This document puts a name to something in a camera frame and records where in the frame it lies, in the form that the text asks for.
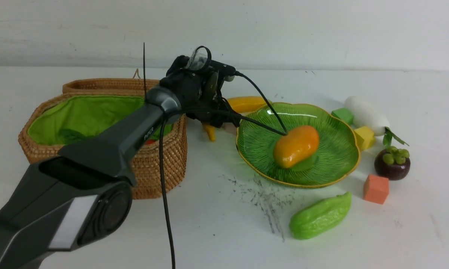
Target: robotic hand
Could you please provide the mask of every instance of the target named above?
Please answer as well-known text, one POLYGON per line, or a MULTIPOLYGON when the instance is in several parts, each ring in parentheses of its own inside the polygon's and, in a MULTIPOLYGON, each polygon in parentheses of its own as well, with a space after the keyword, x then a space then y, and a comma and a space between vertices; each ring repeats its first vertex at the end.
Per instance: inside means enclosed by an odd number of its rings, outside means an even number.
POLYGON ((136 179, 130 162, 161 124, 187 113, 214 127, 224 122, 238 127, 243 116, 221 95, 224 81, 235 75, 250 81, 198 47, 192 56, 176 58, 140 109, 95 138, 31 164, 0 210, 0 269, 38 269, 54 252, 73 251, 115 232, 132 205, 136 179))

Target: white wall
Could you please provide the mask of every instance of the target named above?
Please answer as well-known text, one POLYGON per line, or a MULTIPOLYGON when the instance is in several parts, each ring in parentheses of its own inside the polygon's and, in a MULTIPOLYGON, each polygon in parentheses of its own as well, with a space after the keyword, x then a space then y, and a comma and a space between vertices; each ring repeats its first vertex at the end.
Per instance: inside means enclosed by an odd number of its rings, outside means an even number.
POLYGON ((449 70, 449 0, 0 0, 0 65, 449 70))

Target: black cable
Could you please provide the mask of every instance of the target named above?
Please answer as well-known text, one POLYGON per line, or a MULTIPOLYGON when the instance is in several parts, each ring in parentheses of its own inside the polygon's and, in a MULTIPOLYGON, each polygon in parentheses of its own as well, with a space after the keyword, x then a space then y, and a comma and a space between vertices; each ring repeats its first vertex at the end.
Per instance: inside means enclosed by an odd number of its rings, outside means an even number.
POLYGON ((286 126, 284 126, 283 121, 281 120, 281 117, 278 116, 277 112, 274 110, 273 106, 269 103, 269 101, 266 99, 266 97, 264 96, 264 94, 262 93, 262 91, 259 89, 259 87, 257 87, 257 85, 250 79, 248 78, 246 75, 244 75, 243 73, 236 71, 236 73, 234 73, 235 75, 237 75, 238 77, 242 77, 245 78, 247 81, 249 81, 250 84, 252 84, 256 90, 259 92, 259 94, 261 95, 261 97, 264 99, 264 102, 266 102, 266 105, 271 109, 271 111, 273 112, 273 114, 277 117, 277 120, 279 121, 279 123, 281 124, 281 127, 284 130, 284 133, 286 133, 285 135, 287 135, 287 129, 286 126))
POLYGON ((159 144, 159 157, 160 157, 160 178, 161 178, 161 193, 163 195, 164 216, 166 218, 166 228, 168 228, 169 247, 171 249, 171 268, 175 269, 175 246, 173 244, 173 235, 171 234, 171 222, 169 221, 168 211, 168 199, 166 198, 166 183, 164 181, 164 155, 163 155, 163 137, 164 128, 168 122, 169 117, 163 119, 160 129, 160 144, 159 144))
POLYGON ((231 117, 235 117, 235 118, 238 118, 241 120, 249 121, 249 122, 256 124, 262 128, 265 128, 269 131, 277 133, 278 135, 281 135, 281 136, 287 135, 287 133, 278 131, 272 127, 267 126, 266 124, 260 123, 259 121, 253 120, 253 119, 243 116, 241 114, 236 114, 236 113, 228 112, 228 111, 221 111, 221 110, 217 110, 217 109, 184 109, 184 110, 176 111, 176 112, 166 115, 166 117, 163 119, 163 121, 161 123, 161 129, 160 129, 159 158, 160 158, 161 193, 163 195, 164 216, 166 218, 166 228, 168 229, 169 245, 170 245, 170 249, 171 249, 171 268, 172 269, 175 269, 175 247, 174 247, 174 243, 173 243, 173 235, 171 232, 171 222, 169 219, 168 199, 166 197, 166 183, 164 181, 163 137, 164 137, 164 128, 166 127, 166 123, 168 122, 168 119, 171 116, 174 116, 176 114, 185 114, 185 113, 189 113, 189 112, 210 112, 210 113, 214 113, 214 114, 221 114, 224 116, 231 116, 231 117))
POLYGON ((148 100, 147 88, 146 88, 146 58, 144 57, 145 46, 143 42, 143 89, 144 89, 144 101, 148 100))
POLYGON ((282 122, 281 117, 279 117, 279 115, 274 110, 274 108, 271 106, 271 104, 266 99, 266 97, 264 96, 262 91, 259 89, 259 87, 257 87, 257 85, 250 78, 248 78, 246 75, 244 75, 244 74, 242 74, 242 73, 240 73, 238 71, 235 73, 235 75, 237 75, 238 77, 245 78, 246 80, 248 80, 256 88, 256 90, 259 92, 259 94, 262 96, 262 98, 266 102, 266 105, 271 109, 273 114, 276 116, 276 118, 279 121, 279 123, 281 124, 281 127, 283 128, 284 132, 278 131, 278 130, 270 127, 270 126, 267 126, 266 124, 260 123, 259 121, 256 121, 254 119, 248 118, 248 117, 243 116, 241 114, 228 112, 228 111, 221 111, 221 110, 217 110, 217 109, 183 109, 183 110, 180 110, 180 111, 172 112, 172 113, 167 114, 165 116, 165 118, 163 119, 163 121, 161 123, 161 129, 160 129, 159 158, 160 158, 161 193, 163 195, 164 216, 166 218, 166 228, 168 229, 169 246, 170 246, 170 249, 171 249, 171 268, 172 269, 176 268, 175 247, 174 247, 174 243, 173 243, 173 235, 172 235, 172 232, 171 232, 171 222, 170 222, 170 219, 169 219, 168 199, 166 197, 166 183, 164 181, 164 155, 163 155, 164 128, 166 127, 166 123, 168 122, 168 119, 170 117, 172 117, 172 116, 175 116, 176 114, 185 114, 185 113, 189 113, 189 112, 209 112, 209 113, 214 113, 214 114, 219 114, 219 115, 224 115, 224 116, 238 118, 240 120, 249 121, 250 123, 256 124, 256 125, 258 125, 258 126, 260 126, 262 128, 265 128, 266 130, 269 130, 269 131, 272 131, 274 133, 277 133, 278 135, 287 136, 287 129, 286 129, 286 126, 284 126, 284 123, 282 122))

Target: mangosteen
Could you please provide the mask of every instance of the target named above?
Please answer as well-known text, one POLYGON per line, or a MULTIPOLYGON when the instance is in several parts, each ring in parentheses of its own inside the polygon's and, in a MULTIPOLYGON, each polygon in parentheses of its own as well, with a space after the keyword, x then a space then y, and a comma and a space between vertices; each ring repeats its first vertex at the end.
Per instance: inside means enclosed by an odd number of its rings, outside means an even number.
POLYGON ((374 161, 375 172, 389 180, 400 180, 407 176, 410 170, 409 151, 390 146, 377 155, 374 161))

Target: green block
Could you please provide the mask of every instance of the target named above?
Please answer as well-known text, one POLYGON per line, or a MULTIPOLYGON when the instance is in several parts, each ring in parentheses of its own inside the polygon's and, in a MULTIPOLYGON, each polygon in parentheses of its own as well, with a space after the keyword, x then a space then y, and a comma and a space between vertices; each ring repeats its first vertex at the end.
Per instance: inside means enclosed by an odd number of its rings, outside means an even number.
POLYGON ((352 125, 352 122, 354 121, 354 114, 352 114, 352 112, 350 112, 349 109, 345 107, 336 109, 330 114, 349 125, 352 125))

